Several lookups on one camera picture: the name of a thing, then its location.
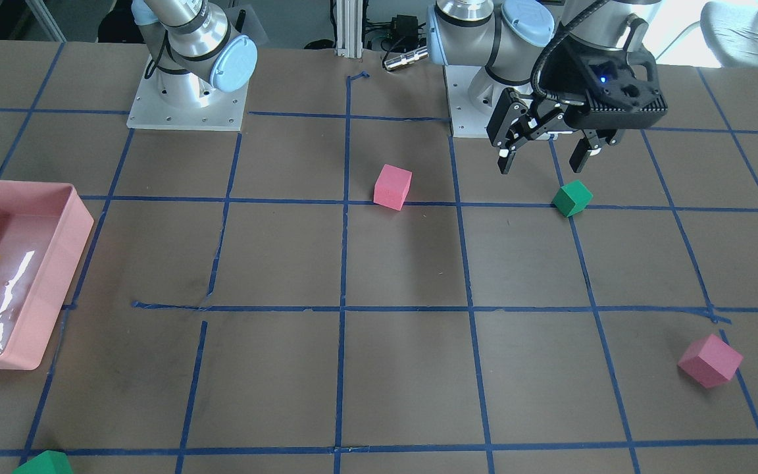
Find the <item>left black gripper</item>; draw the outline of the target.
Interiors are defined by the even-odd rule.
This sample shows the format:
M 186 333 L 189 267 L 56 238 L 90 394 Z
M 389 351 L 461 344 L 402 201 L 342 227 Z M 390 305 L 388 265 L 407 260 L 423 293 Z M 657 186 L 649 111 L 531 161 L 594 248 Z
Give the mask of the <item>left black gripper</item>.
M 518 149 L 533 140 L 583 133 L 569 158 L 574 173 L 601 153 L 603 143 L 620 141 L 620 110 L 599 98 L 595 90 L 578 86 L 560 93 L 560 98 L 560 102 L 538 98 L 529 85 L 501 92 L 486 127 L 488 139 L 497 148 L 501 174 L 509 173 Z

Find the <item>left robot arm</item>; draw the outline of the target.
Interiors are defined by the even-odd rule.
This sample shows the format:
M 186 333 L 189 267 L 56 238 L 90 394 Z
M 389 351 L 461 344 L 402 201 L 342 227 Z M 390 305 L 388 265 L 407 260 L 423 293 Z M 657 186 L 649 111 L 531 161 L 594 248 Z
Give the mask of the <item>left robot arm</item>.
M 624 132 L 661 120 L 669 106 L 644 36 L 659 1 L 436 1 L 427 48 L 442 66 L 477 66 L 472 100 L 507 174 L 539 138 L 581 133 L 570 165 L 583 170 Z

